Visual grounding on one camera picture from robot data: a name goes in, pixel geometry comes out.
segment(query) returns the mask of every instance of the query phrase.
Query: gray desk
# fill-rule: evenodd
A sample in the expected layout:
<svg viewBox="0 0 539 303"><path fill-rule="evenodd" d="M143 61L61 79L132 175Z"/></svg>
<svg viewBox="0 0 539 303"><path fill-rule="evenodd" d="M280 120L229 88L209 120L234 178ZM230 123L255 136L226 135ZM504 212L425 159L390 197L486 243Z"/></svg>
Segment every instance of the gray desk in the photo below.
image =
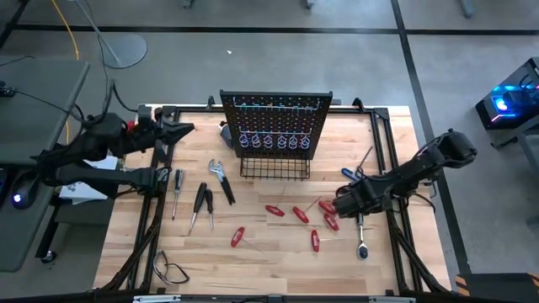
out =
<svg viewBox="0 0 539 303"><path fill-rule="evenodd" d="M13 59L0 57L0 62ZM8 87L32 94L71 110L88 73L82 61L29 59L0 67L0 80ZM32 98L17 94L0 98L0 166L32 166L29 156L54 146L67 114ZM9 200L0 207L0 271L21 268L53 195L41 185L38 199L27 210L16 210Z"/></svg>

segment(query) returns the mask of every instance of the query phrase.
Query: pegboard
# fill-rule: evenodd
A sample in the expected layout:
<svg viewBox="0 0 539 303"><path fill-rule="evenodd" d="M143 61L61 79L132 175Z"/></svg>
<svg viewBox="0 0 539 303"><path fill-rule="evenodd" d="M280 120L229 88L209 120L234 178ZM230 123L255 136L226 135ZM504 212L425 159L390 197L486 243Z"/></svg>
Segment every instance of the pegboard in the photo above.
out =
<svg viewBox="0 0 539 303"><path fill-rule="evenodd" d="M312 160L333 93L220 91L237 157Z"/></svg>

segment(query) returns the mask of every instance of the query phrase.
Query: gray floor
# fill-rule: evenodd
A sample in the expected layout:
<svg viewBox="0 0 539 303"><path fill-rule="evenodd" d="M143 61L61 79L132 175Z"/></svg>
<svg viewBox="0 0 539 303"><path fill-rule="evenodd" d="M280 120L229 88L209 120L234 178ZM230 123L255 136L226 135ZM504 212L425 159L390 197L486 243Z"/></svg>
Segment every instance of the gray floor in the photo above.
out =
<svg viewBox="0 0 539 303"><path fill-rule="evenodd" d="M395 28L389 0L318 0L312 11L292 0L197 0L185 11L177 0L90 0L99 25ZM535 0L475 0L472 19L457 0L401 0L410 29L538 29ZM59 1L70 24L87 24L74 3ZM10 18L0 13L0 21ZM60 24L48 1L32 1L21 24ZM113 39L119 33L106 34ZM410 106L424 142L418 109L397 35L141 34L146 58L108 70L122 98L139 103L203 103L230 90L334 92L350 103ZM97 113L104 96L99 45L75 33L82 60L92 67L77 101ZM539 214L536 176L516 146L495 151L473 105L520 64L537 55L539 37L409 36L415 66L436 134L454 127L479 150L476 162L447 170L451 197L474 273L539 272L539 236L526 218ZM17 30L0 55L72 60L66 32ZM112 111L130 114L113 104ZM438 205L439 233L450 276L457 273L451 240ZM62 227L53 266L28 258L16 274L0 274L0 297L84 291L92 287L105 228Z"/></svg>

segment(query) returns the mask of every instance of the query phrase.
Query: wooden table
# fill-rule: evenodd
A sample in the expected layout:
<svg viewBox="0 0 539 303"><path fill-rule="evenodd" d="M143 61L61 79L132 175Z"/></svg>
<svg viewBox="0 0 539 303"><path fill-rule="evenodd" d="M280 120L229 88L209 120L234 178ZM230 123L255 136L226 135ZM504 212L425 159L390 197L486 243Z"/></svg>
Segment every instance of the wooden table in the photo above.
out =
<svg viewBox="0 0 539 303"><path fill-rule="evenodd" d="M389 111L398 160L402 163L418 150L414 127L408 107L390 107ZM383 295L384 290L389 289L397 293L384 213L366 217L365 241L369 257L360 261L355 255L358 245L355 220L338 220L340 230L330 231L317 207L307 212L311 220L309 226L302 224L291 211L293 206L306 208L318 197L331 199L336 188L348 183L340 168L355 167L373 146L369 117L330 114L311 161L311 177L305 181L240 177L240 159L226 147L217 129L224 119L224 114L180 115L181 121L194 123L196 130L175 147L173 168L185 170L185 178L175 221L171 220L173 186L168 186L159 249L166 252L169 262L180 264L191 280L188 284L167 286L154 275L152 289L167 287L167 293L171 294L206 295ZM387 166L391 167L387 151L384 153ZM151 151L133 153L125 164L133 168L149 166L151 157ZM237 201L234 206L228 205L216 175L208 171L211 159L224 164ZM364 169L367 174L378 173L375 152L368 156ZM210 229L204 204L192 235L187 237L200 182L208 183L214 193L215 230ZM130 255L141 203L142 197L136 195L115 201L95 287L109 282ZM277 203L286 213L284 217L271 215L264 208ZM419 256L441 284L450 288L432 208L420 199L412 198L408 211ZM264 252L246 243L240 243L236 248L230 246L232 235L240 226L246 228L244 238ZM318 230L323 240L338 240L322 241L320 252L313 252L312 228ZM402 249L401 254L407 282L412 287L409 262ZM145 260L144 257L141 259L137 284L140 284ZM170 276L180 279L179 272L174 270Z"/></svg>

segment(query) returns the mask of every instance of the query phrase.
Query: black wire rack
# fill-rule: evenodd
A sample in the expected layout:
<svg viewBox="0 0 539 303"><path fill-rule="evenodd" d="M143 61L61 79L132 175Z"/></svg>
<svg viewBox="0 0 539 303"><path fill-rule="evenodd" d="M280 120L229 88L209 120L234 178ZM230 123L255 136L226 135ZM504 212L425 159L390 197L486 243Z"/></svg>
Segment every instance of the black wire rack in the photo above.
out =
<svg viewBox="0 0 539 303"><path fill-rule="evenodd" d="M240 175L246 178L306 179L311 174L309 154L283 152L244 152Z"/></svg>

